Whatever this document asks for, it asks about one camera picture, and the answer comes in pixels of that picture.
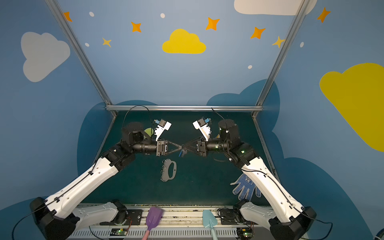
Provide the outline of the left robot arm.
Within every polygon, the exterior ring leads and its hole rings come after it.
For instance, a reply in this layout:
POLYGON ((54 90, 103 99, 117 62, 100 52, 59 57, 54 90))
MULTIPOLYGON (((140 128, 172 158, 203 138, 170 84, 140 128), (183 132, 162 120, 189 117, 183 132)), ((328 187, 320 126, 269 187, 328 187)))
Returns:
POLYGON ((139 122, 122 128, 121 140, 105 151, 83 174, 57 193, 36 198, 30 204, 35 224, 47 240, 65 240, 74 231, 99 223, 124 224, 127 208, 119 201, 103 205, 78 208, 89 194, 102 183, 121 172, 136 158, 136 154, 166 156, 168 144, 160 136, 171 127, 170 122, 156 120, 152 139, 139 122))

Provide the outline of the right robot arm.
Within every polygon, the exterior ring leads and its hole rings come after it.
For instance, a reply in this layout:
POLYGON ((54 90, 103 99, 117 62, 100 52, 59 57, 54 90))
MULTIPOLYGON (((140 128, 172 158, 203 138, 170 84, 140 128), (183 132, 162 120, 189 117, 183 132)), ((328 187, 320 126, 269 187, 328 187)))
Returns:
POLYGON ((298 240, 310 229, 316 212, 311 207, 304 207, 285 190, 253 147, 241 140, 238 125, 233 120, 219 121, 218 138, 211 137, 210 119, 196 120, 193 126, 203 136, 184 147, 201 157, 208 153, 223 153, 256 185, 271 205, 269 210, 249 200, 240 201, 234 209, 243 221, 270 230, 276 240, 298 240))

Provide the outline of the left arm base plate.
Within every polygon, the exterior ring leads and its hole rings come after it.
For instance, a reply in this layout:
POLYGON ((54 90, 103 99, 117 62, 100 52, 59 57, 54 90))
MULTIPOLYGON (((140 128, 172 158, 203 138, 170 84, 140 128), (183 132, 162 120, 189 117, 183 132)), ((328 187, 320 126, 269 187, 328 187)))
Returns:
POLYGON ((141 224, 143 210, 128 209, 119 211, 111 222, 99 223, 101 226, 138 226, 141 224))

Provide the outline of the metal key holder plate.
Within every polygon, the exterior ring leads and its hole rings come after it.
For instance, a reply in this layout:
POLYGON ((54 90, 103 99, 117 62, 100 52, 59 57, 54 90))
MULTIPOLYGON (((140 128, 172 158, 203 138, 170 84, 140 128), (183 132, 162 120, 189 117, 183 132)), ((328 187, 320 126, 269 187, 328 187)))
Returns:
POLYGON ((177 174, 177 163, 170 159, 163 160, 163 166, 161 170, 161 181, 168 182, 173 180, 177 174))

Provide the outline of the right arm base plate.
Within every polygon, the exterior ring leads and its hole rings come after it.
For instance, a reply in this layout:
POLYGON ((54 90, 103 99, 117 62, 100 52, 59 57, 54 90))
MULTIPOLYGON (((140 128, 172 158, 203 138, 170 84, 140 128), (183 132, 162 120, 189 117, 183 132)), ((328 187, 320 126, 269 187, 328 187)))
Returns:
POLYGON ((236 210, 229 208, 219 208, 218 218, 222 225, 253 225, 251 221, 246 221, 236 210))

